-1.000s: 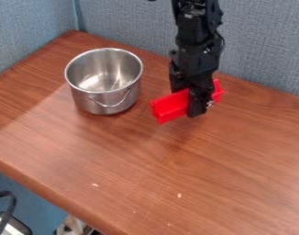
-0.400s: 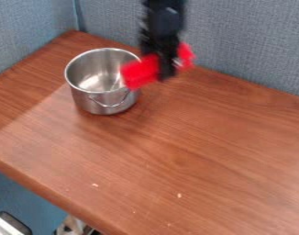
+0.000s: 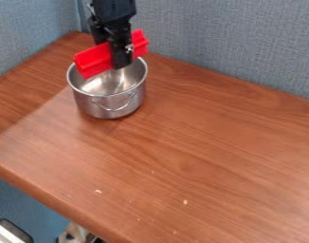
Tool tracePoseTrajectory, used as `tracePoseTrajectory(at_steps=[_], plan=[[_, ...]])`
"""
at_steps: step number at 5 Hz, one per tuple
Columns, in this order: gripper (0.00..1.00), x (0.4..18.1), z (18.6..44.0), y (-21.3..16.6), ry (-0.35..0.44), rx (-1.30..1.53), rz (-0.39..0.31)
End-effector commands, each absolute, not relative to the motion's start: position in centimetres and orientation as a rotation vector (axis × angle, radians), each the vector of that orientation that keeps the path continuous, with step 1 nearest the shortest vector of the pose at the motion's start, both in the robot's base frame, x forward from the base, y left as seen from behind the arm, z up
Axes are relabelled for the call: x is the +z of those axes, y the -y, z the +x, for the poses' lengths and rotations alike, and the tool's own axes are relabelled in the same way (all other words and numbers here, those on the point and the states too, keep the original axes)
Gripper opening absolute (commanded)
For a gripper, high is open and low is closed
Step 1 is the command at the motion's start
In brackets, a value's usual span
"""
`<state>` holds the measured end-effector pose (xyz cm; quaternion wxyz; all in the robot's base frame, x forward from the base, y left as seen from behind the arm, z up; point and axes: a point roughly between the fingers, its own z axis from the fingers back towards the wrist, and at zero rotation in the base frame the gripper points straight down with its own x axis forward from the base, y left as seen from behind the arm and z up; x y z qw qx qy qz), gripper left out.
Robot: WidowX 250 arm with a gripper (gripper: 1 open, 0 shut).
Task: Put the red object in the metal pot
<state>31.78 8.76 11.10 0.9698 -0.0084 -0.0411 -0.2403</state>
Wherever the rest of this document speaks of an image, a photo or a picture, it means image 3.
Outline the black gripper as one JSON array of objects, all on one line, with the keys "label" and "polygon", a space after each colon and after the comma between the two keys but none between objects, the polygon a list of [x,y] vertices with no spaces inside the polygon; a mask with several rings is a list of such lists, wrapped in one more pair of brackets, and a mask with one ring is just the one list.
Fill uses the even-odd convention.
[{"label": "black gripper", "polygon": [[97,45],[109,42],[115,69],[132,64],[131,19],[137,14],[136,0],[91,0],[91,34]]}]

